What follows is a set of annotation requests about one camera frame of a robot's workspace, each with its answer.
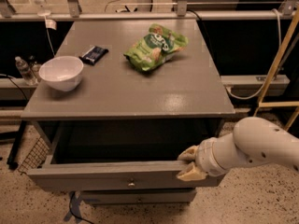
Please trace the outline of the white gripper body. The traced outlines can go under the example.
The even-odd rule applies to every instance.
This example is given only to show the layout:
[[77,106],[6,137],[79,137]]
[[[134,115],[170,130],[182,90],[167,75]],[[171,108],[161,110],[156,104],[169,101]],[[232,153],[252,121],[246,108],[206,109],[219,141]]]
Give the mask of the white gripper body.
[[232,168],[232,137],[212,137],[198,147],[195,162],[210,176],[226,174]]

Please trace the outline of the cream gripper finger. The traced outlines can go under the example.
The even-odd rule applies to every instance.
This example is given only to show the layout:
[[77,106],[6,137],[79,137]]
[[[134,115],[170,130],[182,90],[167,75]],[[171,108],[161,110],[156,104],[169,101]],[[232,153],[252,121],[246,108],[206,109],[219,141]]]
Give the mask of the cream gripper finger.
[[194,162],[189,163],[185,169],[177,174],[177,178],[181,181],[199,181],[204,180],[207,173],[198,168]]
[[196,158],[198,146],[191,146],[186,148],[178,155],[179,161],[194,161]]

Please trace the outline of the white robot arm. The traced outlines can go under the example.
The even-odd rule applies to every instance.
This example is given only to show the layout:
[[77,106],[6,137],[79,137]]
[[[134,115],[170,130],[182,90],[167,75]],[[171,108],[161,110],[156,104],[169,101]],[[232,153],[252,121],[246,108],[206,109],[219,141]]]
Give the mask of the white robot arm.
[[177,174],[182,181],[204,180],[227,174],[233,168],[251,168],[267,163],[299,169],[299,139],[262,118],[240,120],[231,133],[208,138],[185,149],[180,161],[189,164]]

